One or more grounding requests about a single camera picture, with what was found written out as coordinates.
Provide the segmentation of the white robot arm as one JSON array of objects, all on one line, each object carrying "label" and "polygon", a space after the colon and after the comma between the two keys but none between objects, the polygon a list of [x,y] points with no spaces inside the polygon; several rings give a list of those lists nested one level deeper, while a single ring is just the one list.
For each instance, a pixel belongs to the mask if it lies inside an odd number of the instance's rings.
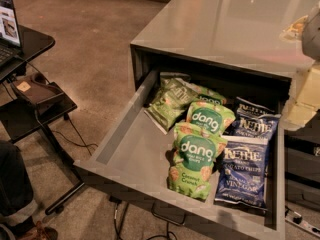
[{"label": "white robot arm", "polygon": [[289,98],[282,109],[281,127],[297,131],[320,109],[320,2],[284,29],[279,38],[300,42],[302,53],[314,60],[308,69],[297,70],[293,75]]}]

